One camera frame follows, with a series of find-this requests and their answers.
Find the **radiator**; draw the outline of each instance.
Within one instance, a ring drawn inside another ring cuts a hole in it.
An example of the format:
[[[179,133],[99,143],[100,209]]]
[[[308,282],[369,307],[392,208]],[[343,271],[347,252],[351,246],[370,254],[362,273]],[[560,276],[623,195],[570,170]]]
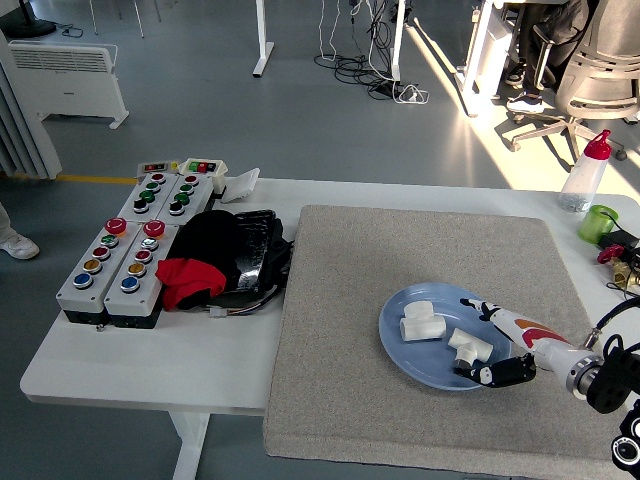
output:
[[[113,118],[109,128],[115,129],[129,115],[115,75],[115,45],[19,40],[9,48],[18,67],[17,80],[41,120],[51,114],[106,117]]]

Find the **white desk leg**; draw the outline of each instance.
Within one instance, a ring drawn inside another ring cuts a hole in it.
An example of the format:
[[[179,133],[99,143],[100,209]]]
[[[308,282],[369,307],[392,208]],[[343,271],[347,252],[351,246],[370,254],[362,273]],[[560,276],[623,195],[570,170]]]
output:
[[[400,45],[402,43],[402,29],[404,27],[405,0],[398,0],[398,14],[396,16],[396,35],[393,40],[393,58],[391,60],[391,76],[396,82],[400,81]]]
[[[478,20],[478,28],[475,35],[472,37],[471,54],[469,55],[469,61],[464,66],[463,71],[456,74],[456,81],[460,88],[462,100],[465,103],[469,116],[475,117],[478,115],[477,108],[477,94],[473,91],[473,86],[478,74],[478,66],[480,65],[480,56],[482,55],[482,49],[484,48],[484,42],[487,37],[487,31],[489,30],[489,17],[491,17],[491,9],[493,8],[494,0],[484,0],[482,2],[482,8],[480,10],[480,19]]]
[[[173,472],[173,480],[194,480],[210,415],[190,412],[169,412],[169,415],[178,436],[182,439],[182,448]]]
[[[267,26],[264,21],[264,0],[256,0],[256,8],[258,10],[258,41],[260,42],[260,59],[256,68],[253,70],[254,77],[261,77],[264,67],[267,66],[267,60],[273,50],[273,42],[267,42]]]

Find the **white sneaker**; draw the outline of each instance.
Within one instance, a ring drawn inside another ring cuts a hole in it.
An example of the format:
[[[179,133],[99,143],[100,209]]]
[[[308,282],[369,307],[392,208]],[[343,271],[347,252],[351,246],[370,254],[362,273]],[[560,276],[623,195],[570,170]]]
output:
[[[1,242],[0,250],[4,250],[13,258],[18,258],[20,260],[33,258],[40,253],[40,249],[35,243],[27,237],[23,237],[19,233],[16,233],[4,242]]]
[[[507,110],[518,113],[542,113],[544,106],[542,105],[542,97],[530,97],[526,92],[522,92],[513,100],[507,102]]]

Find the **red button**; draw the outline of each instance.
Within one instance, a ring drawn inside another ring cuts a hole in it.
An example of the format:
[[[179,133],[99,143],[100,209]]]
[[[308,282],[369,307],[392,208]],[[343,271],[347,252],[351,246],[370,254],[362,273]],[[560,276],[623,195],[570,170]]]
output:
[[[188,177],[185,177],[184,183],[196,186],[198,184],[198,177],[195,175],[189,175]]]
[[[93,251],[93,258],[98,260],[106,260],[109,256],[111,256],[111,252],[107,247],[98,247]]]
[[[164,222],[160,220],[150,220],[144,224],[142,230],[144,230],[144,233],[146,233],[148,237],[159,237],[164,233]]]
[[[153,254],[149,250],[139,250],[136,253],[135,259],[140,263],[149,263],[153,258]]]
[[[122,235],[127,229],[127,221],[120,217],[112,218],[104,224],[104,229],[112,235]]]
[[[162,185],[165,182],[164,175],[161,173],[154,173],[153,175],[151,175],[151,180],[153,180],[156,183],[159,183],[160,185]]]

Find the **white plastic pipe fitting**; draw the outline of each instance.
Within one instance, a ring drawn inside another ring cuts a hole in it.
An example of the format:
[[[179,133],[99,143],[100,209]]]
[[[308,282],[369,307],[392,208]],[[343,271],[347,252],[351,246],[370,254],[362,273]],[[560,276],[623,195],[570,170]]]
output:
[[[486,362],[489,360],[491,352],[493,352],[493,345],[459,328],[453,330],[453,334],[449,339],[449,346],[457,350],[456,363],[464,362],[466,364],[464,366],[469,368],[476,360]]]
[[[407,304],[404,315],[400,319],[400,334],[405,342],[441,338],[447,331],[444,317],[434,315],[433,304],[427,300]]]

